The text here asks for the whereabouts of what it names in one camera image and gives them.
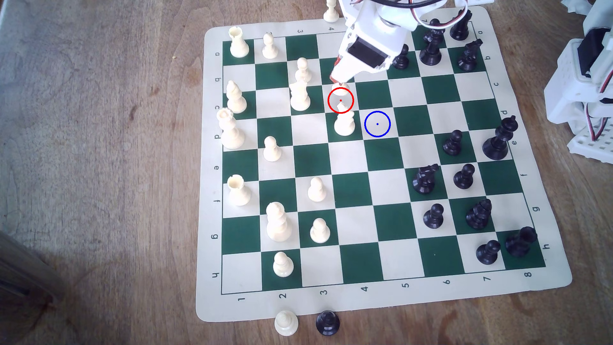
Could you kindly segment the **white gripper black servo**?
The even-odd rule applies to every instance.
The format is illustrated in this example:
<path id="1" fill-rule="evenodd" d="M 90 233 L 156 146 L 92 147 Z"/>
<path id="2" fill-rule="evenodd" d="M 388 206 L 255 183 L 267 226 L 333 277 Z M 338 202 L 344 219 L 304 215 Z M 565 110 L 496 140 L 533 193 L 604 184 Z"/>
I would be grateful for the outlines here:
<path id="1" fill-rule="evenodd" d="M 329 79 L 347 83 L 359 72 L 408 67 L 406 38 L 415 30 L 410 11 L 343 11 L 347 30 Z"/>

